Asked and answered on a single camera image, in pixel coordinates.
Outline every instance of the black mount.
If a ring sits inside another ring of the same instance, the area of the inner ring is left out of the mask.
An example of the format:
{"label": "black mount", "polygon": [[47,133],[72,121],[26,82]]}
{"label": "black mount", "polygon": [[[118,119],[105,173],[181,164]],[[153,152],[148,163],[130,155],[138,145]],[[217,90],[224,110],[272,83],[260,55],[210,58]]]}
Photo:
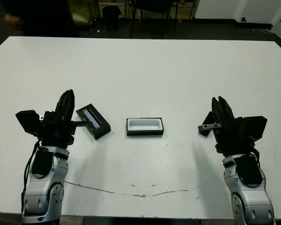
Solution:
{"label": "black mount", "polygon": [[225,157],[236,154],[259,154],[255,141],[262,138],[267,119],[263,116],[234,118],[228,103],[222,97],[212,98],[212,111],[208,113],[199,133],[207,136],[211,130],[216,139],[216,151]]}
{"label": "black mount", "polygon": [[66,149],[73,144],[76,127],[87,127],[87,121],[71,121],[74,112],[74,92],[67,90],[54,112],[46,111],[41,121],[34,110],[20,111],[15,116],[25,132],[38,137],[43,146]]}

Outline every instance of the chair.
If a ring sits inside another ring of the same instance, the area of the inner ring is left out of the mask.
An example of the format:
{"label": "chair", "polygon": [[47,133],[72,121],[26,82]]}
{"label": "chair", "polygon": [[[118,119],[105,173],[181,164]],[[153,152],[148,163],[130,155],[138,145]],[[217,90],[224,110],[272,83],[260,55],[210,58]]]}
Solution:
{"label": "chair", "polygon": [[[140,17],[142,19],[142,11],[151,11],[151,12],[156,12],[156,13],[161,13],[163,18],[163,14],[167,13],[165,25],[163,28],[163,33],[162,33],[162,39],[163,35],[166,29],[166,24],[169,19],[169,13],[170,13],[170,8],[173,5],[173,2],[175,0],[132,0],[132,17],[133,17],[133,22],[131,25],[131,31],[130,31],[130,37],[132,38],[132,33],[133,33],[133,25],[135,22],[135,14],[136,14],[136,9],[140,9]],[[175,25],[174,28],[176,27],[176,22],[177,22],[177,12],[178,12],[178,4],[179,0],[176,0],[176,15],[175,15]]]}

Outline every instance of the black rectangular holder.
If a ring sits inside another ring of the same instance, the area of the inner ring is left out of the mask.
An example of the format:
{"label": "black rectangular holder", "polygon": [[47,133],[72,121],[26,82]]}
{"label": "black rectangular holder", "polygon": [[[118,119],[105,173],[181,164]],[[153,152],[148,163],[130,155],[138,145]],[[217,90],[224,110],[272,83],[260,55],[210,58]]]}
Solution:
{"label": "black rectangular holder", "polygon": [[89,104],[76,112],[81,120],[89,122],[89,126],[86,128],[96,140],[111,131],[109,123],[92,104]]}

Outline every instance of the black cable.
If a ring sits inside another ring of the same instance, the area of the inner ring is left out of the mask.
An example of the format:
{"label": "black cable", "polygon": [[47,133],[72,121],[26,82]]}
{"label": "black cable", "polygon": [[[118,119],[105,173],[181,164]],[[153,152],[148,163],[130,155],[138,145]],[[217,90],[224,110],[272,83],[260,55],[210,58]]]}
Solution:
{"label": "black cable", "polygon": [[255,149],[255,148],[252,148],[252,149],[251,149],[251,152],[256,156],[257,164],[258,164],[258,166],[260,167],[260,162],[259,162],[259,151],[257,151],[257,149]]}
{"label": "black cable", "polygon": [[22,209],[21,209],[21,212],[23,213],[23,210],[24,210],[24,195],[25,195],[25,191],[26,191],[26,185],[27,185],[27,181],[28,181],[28,175],[29,175],[29,168],[30,168],[30,165],[31,165],[31,161],[32,161],[32,158],[34,156],[34,154],[36,153],[37,151],[37,148],[39,147],[39,142],[40,140],[38,140],[35,144],[34,144],[34,148],[33,148],[33,151],[32,151],[32,154],[25,166],[25,170],[24,170],[24,187],[23,187],[23,191],[21,193],[21,202],[22,202]]}

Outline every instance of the person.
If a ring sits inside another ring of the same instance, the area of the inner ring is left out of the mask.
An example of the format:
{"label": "person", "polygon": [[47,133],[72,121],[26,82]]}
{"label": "person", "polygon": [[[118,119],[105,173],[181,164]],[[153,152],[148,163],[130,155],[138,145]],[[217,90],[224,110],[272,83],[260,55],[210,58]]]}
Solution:
{"label": "person", "polygon": [[5,21],[25,36],[78,37],[67,0],[4,0]]}

